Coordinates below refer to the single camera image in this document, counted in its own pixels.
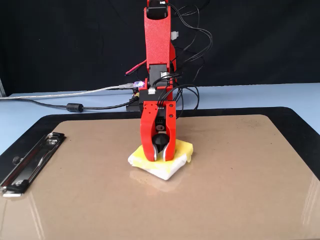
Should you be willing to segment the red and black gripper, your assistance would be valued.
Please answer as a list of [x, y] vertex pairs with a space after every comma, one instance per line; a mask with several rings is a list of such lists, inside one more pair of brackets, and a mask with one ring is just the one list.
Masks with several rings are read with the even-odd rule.
[[157, 153], [152, 138], [157, 132], [166, 131], [168, 144], [163, 150], [163, 158], [171, 161], [175, 155], [176, 145], [176, 110], [175, 101], [144, 101], [140, 119], [140, 139], [144, 155], [148, 161], [154, 162]]

